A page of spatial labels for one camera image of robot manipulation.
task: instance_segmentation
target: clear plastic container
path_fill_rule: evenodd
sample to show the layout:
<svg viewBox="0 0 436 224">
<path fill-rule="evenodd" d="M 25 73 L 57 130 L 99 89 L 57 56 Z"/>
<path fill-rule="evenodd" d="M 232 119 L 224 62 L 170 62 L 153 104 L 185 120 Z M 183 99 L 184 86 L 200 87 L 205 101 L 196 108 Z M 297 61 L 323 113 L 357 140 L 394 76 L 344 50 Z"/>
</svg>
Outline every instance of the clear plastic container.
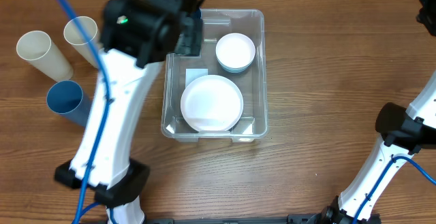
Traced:
<svg viewBox="0 0 436 224">
<path fill-rule="evenodd" d="M 202 10 L 202 19 L 204 30 L 201 55 L 167 56 L 162 133 L 179 142 L 198 142 L 199 138 L 230 138 L 233 142 L 252 142 L 263 138 L 268 132 L 264 15 L 259 10 Z M 253 63 L 238 74 L 224 70 L 215 54 L 217 42 L 229 33 L 248 36 L 256 47 Z M 197 132 L 183 119 L 180 102 L 185 87 L 195 79 L 193 75 L 206 74 L 230 79 L 243 94 L 243 115 L 229 131 Z"/>
</svg>

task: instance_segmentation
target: cup rim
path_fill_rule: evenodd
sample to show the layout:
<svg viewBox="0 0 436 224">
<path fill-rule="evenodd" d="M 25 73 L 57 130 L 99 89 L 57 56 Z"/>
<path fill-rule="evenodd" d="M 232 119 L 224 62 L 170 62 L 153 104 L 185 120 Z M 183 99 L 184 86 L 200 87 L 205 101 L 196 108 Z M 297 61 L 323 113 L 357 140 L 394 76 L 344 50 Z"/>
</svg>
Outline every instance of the cup rim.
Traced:
<svg viewBox="0 0 436 224">
<path fill-rule="evenodd" d="M 24 58 L 24 57 L 19 53 L 19 51 L 18 51 L 18 46 L 20 45 L 20 42 L 22 41 L 22 39 L 23 39 L 24 37 L 26 37 L 28 34 L 34 34 L 34 33 L 43 33 L 46 37 L 48 37 L 48 40 L 50 40 L 50 45 L 48 46 L 47 50 L 45 51 L 45 53 L 44 53 L 42 56 L 40 56 L 40 57 L 38 57 L 38 58 L 34 58 L 34 59 Z M 21 59 L 23 59 L 23 60 L 25 60 L 25 61 L 36 61 L 36 60 L 41 59 L 42 57 L 44 57 L 44 56 L 48 53 L 48 51 L 52 48 L 52 43 L 53 43 L 53 41 L 52 41 L 51 37 L 50 37 L 49 34 L 47 34 L 46 32 L 44 32 L 44 31 L 40 31 L 40 30 L 30 31 L 30 32 L 28 32 L 28 33 L 25 33 L 23 36 L 21 36 L 20 39 L 18 40 L 18 42 L 16 43 L 16 54 L 17 54 Z"/>
<path fill-rule="evenodd" d="M 50 94 L 51 90 L 52 90 L 56 85 L 58 85 L 59 83 L 62 83 L 62 82 L 73 82 L 74 84 L 76 84 L 76 85 L 80 88 L 80 91 L 81 91 L 81 93 L 82 93 L 82 97 L 80 98 L 80 102 L 79 102 L 79 104 L 77 104 L 77 106 L 76 106 L 73 110 L 71 110 L 71 111 L 69 111 L 69 112 L 56 112 L 56 111 L 54 111 L 54 110 L 53 110 L 53 109 L 48 105 L 48 94 Z M 76 109 L 80 106 L 80 104 L 81 104 L 82 101 L 83 101 L 83 97 L 84 97 L 83 89 L 82 89 L 82 87 L 81 87 L 77 82 L 75 82 L 75 81 L 73 81 L 73 80 L 64 80 L 64 81 L 57 82 L 56 84 L 54 84 L 53 86 L 50 87 L 50 89 L 49 89 L 48 92 L 47 92 L 46 103 L 47 103 L 48 109 L 50 109 L 50 111 L 52 111 L 52 112 L 54 112 L 54 113 L 56 113 L 56 114 L 69 114 L 69 113 L 74 112 L 74 110 L 76 110 Z"/>
<path fill-rule="evenodd" d="M 93 41 L 93 40 L 95 39 L 95 37 L 97 36 L 97 33 L 98 33 L 98 26 L 97 26 L 97 23 L 95 22 L 95 20 L 92 19 L 92 18 L 89 17 L 89 16 L 77 16 L 76 18 L 88 18 L 88 19 L 92 20 L 92 22 L 94 22 L 94 25 L 95 25 L 95 33 L 94 33 L 94 36 L 90 39 L 90 41 Z M 71 43 L 71 42 L 66 38 L 66 36 L 65 36 L 65 30 L 67 29 L 67 27 L 69 26 L 69 24 L 72 23 L 73 21 L 74 21 L 74 19 L 71 19 L 71 20 L 70 20 L 70 21 L 65 25 L 65 27 L 63 28 L 63 38 L 65 39 L 65 41 L 68 42 L 68 44 L 71 44 L 71 45 L 73 45 L 73 46 L 82 46 L 82 45 L 88 44 L 89 42 L 86 42 L 86 43 L 83 43 L 83 44 L 74 44 L 74 43 Z"/>
</svg>

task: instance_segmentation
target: white cup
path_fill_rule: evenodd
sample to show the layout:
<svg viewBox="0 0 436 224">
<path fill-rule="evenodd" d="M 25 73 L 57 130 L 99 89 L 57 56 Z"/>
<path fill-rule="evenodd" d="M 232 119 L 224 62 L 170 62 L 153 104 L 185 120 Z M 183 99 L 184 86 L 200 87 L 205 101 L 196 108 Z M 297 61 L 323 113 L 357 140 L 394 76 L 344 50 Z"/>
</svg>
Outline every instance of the white cup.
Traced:
<svg viewBox="0 0 436 224">
<path fill-rule="evenodd" d="M 43 31 L 24 34 L 16 44 L 16 52 L 23 60 L 57 82 L 69 80 L 73 76 L 73 67 Z"/>
<path fill-rule="evenodd" d="M 98 31 L 97 23 L 88 16 L 79 16 L 77 19 L 82 24 L 85 31 L 88 33 L 88 37 L 97 46 L 97 49 L 101 48 L 101 44 L 98 42 L 100 34 Z M 69 21 L 63 29 L 63 36 L 69 44 L 71 44 L 77 52 L 79 52 L 83 58 L 85 58 L 92 66 L 98 68 L 97 63 L 91 51 L 89 50 L 88 42 L 86 42 L 80 34 L 78 28 L 74 24 L 74 20 Z"/>
</svg>

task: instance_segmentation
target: blue cup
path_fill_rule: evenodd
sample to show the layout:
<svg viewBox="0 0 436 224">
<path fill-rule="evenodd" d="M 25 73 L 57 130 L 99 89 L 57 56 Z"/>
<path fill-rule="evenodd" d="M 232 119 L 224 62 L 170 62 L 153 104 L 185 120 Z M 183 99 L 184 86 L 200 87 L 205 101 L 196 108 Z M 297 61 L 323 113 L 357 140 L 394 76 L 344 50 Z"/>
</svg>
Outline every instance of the blue cup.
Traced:
<svg viewBox="0 0 436 224">
<path fill-rule="evenodd" d="M 47 93 L 47 106 L 53 112 L 85 127 L 91 111 L 91 100 L 78 83 L 66 80 L 50 88 Z"/>
</svg>

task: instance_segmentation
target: wooden table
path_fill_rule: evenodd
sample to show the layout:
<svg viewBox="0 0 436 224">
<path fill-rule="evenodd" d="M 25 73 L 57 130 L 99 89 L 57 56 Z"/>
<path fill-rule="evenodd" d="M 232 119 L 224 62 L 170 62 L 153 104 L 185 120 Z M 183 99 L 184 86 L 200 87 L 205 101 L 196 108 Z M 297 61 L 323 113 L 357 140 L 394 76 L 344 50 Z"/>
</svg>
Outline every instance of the wooden table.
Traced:
<svg viewBox="0 0 436 224">
<path fill-rule="evenodd" d="M 107 0 L 71 0 L 101 23 Z M 254 143 L 179 144 L 160 132 L 164 73 L 134 136 L 150 165 L 141 195 L 150 218 L 273 217 L 315 213 L 353 180 L 371 151 L 380 108 L 407 106 L 436 69 L 436 38 L 416 23 L 418 0 L 208 0 L 209 8 L 265 15 L 270 132 Z M 54 82 L 16 55 L 18 38 L 43 30 L 92 95 L 93 69 L 64 39 L 55 0 L 1 0 L 0 223 L 71 223 L 78 191 L 55 183 L 84 129 L 50 112 Z M 436 152 L 416 161 L 436 176 Z M 86 204 L 92 202 L 89 191 Z M 406 165 L 375 206 L 384 223 L 434 223 L 436 188 Z M 85 220 L 106 218 L 92 210 Z"/>
</svg>

